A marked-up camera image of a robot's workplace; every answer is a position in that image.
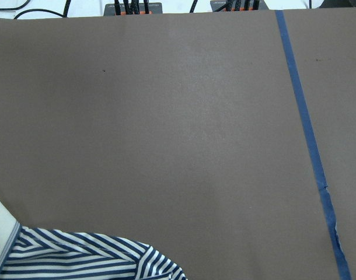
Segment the striped polo shirt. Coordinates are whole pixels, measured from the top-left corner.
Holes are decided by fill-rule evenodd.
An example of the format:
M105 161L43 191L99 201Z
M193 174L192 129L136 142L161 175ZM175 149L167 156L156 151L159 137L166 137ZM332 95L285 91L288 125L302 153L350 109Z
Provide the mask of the striped polo shirt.
M98 233L29 228L0 201L0 279L186 279L149 244Z

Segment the orange black connector strip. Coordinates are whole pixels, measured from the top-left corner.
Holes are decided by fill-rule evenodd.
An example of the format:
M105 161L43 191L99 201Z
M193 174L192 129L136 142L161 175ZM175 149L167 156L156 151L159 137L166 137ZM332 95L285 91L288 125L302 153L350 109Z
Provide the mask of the orange black connector strip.
M150 1L113 1L105 4L103 16L162 14L162 4Z

